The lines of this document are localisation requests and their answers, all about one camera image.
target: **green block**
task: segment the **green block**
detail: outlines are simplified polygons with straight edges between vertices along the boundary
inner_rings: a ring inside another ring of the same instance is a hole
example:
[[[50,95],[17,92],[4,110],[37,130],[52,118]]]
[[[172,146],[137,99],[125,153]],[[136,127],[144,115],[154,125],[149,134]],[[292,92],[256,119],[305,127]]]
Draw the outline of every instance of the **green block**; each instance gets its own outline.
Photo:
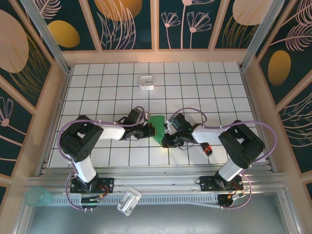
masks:
[[[165,116],[151,116],[148,123],[151,123],[155,128],[155,135],[153,138],[158,142],[159,145],[161,145],[161,140],[165,136]]]

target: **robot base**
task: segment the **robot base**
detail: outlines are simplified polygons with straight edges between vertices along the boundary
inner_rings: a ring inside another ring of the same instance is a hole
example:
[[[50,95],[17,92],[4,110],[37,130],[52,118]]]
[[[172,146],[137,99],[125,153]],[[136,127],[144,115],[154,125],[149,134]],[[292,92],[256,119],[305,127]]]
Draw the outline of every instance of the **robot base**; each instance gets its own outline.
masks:
[[[97,187],[92,192],[93,194],[102,194],[103,193],[102,188],[99,186],[103,187],[105,189],[105,192],[106,192],[106,187],[107,187],[109,189],[108,193],[111,194],[113,192],[113,189],[114,189],[114,178],[99,178],[98,183],[97,183]],[[74,179],[72,179],[72,185],[70,187],[70,193],[71,194],[86,194],[87,192],[81,188],[81,185],[78,182],[78,179],[74,178]]]
[[[237,188],[233,185],[235,184],[238,187],[238,190],[244,190],[242,178],[237,175],[232,180],[232,185],[223,190],[217,183],[215,182],[215,176],[201,176],[199,177],[200,189],[202,192],[214,192],[214,191],[235,191]]]

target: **floor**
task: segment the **floor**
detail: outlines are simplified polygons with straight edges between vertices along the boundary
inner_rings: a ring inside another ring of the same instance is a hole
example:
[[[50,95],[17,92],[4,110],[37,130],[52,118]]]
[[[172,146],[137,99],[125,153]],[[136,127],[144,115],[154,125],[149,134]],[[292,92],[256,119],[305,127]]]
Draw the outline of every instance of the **floor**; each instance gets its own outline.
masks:
[[[139,89],[141,75],[153,75],[153,91]],[[254,119],[235,62],[76,64],[58,131],[79,115],[113,121],[136,106],[166,118],[182,107],[194,107],[206,114],[210,126]],[[202,122],[201,114],[194,111],[186,110],[185,118],[191,124]],[[249,127],[257,134],[255,125]],[[210,157],[198,145],[182,149],[163,149],[153,138],[101,140],[91,161],[94,167],[115,167],[224,164],[228,160],[222,145],[212,145]],[[47,167],[68,167],[56,149],[56,137]]]

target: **white grid floor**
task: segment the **white grid floor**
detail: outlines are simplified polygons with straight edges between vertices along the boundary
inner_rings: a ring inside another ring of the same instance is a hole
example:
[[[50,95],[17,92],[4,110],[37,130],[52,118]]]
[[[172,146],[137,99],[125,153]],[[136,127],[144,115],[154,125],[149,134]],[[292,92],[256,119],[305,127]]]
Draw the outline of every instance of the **white grid floor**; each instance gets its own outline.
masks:
[[[153,75],[153,91],[139,89],[142,75]],[[58,131],[78,115],[113,121],[127,116],[136,106],[167,118],[182,107],[194,107],[206,114],[211,126],[254,119],[235,62],[76,64]],[[195,111],[185,110],[185,118],[191,124],[202,122],[201,114]],[[255,125],[249,127],[257,133]],[[163,149],[152,137],[101,140],[91,153],[91,161],[98,168],[224,164],[228,160],[222,145],[212,145],[212,150],[208,158],[199,145],[188,150]],[[56,149],[56,139],[47,166],[68,167]]]

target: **green object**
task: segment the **green object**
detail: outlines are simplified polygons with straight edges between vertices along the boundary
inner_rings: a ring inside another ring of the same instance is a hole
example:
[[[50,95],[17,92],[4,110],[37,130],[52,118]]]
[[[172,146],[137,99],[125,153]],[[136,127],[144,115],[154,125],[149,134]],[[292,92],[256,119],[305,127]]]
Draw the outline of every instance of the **green object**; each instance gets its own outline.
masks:
[[[151,116],[148,123],[151,123],[152,126],[155,128],[155,135],[153,136],[154,140],[161,145],[161,140],[165,136],[165,116]]]
[[[42,188],[33,187],[26,193],[25,203],[29,206],[44,206],[52,201],[52,194]]]

